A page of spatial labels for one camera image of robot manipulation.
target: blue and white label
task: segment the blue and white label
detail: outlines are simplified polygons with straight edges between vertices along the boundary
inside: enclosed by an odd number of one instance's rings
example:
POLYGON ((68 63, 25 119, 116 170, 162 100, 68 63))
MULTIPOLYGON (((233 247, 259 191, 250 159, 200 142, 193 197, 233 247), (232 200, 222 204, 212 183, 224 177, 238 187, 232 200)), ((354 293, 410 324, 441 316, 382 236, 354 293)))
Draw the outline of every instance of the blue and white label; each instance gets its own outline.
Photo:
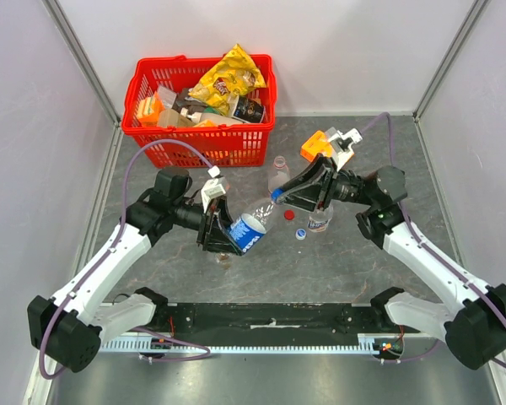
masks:
POLYGON ((229 233, 240 247, 246 253, 253 245, 258 242, 265 234, 251 228, 245 221, 244 217, 240 216, 237 221, 230 225, 229 233))

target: white panel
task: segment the white panel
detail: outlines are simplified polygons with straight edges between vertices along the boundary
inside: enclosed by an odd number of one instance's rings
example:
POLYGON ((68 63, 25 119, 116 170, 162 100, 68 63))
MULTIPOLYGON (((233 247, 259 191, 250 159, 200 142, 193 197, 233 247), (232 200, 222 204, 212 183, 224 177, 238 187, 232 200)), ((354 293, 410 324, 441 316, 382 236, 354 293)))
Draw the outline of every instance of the white panel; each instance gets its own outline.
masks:
POLYGON ((116 109, 137 60, 223 55, 276 66, 279 113, 412 111, 472 0, 63 0, 116 109))
POLYGON ((0 404, 21 403, 26 307, 72 274, 112 128, 43 4, 0 1, 0 404))
POLYGON ((506 283, 506 0, 487 6, 422 128, 466 266, 506 283))

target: red basket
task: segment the red basket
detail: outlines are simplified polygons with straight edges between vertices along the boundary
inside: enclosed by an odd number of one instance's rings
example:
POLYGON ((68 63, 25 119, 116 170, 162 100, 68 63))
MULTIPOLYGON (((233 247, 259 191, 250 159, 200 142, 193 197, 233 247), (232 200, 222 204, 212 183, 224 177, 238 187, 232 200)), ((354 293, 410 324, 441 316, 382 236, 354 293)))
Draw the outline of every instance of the red basket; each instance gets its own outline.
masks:
MULTIPOLYGON (((185 87, 191 88, 221 60, 220 57, 188 59, 182 55, 145 58, 138 62, 135 76, 127 89, 122 130, 133 137, 140 147, 158 139, 178 139, 189 143, 215 165, 262 165, 270 131, 276 121, 274 108, 277 86, 272 59, 268 55, 251 55, 251 58, 266 80, 265 89, 256 89, 248 94, 248 97, 261 99, 266 107, 263 123, 200 128, 141 127, 135 115, 140 100, 153 95, 160 84, 176 92, 185 87)), ((204 166, 197 156, 179 145, 157 145, 147 149, 146 155, 156 167, 204 166)))

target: water bottle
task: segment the water bottle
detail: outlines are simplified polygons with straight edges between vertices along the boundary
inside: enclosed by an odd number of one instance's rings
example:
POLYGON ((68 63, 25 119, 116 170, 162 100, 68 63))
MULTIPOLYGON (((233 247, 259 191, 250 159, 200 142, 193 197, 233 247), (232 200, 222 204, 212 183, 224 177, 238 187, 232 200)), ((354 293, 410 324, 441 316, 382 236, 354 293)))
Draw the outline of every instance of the water bottle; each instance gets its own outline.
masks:
POLYGON ((278 206, 270 198, 253 202, 230 225, 229 233, 240 249, 246 253, 276 223, 278 206))
POLYGON ((277 188, 281 187, 290 180, 290 170, 288 169, 287 162, 282 156, 277 156, 273 160, 273 165, 268 169, 268 191, 270 194, 277 188))
POLYGON ((334 216, 333 205, 325 210, 316 209, 310 214, 310 220, 307 223, 307 228, 311 232, 323 232, 328 229, 328 224, 334 216))

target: yellow chip bag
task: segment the yellow chip bag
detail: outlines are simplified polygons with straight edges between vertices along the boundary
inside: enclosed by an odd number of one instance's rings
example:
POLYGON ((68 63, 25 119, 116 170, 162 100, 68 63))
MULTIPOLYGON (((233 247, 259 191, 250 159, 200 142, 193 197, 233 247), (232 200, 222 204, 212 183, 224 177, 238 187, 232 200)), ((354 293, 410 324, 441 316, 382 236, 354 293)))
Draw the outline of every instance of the yellow chip bag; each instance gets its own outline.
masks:
POLYGON ((226 116, 231 99, 262 87, 266 87, 266 82, 261 71, 241 46, 236 44, 202 76, 189 95, 226 116))

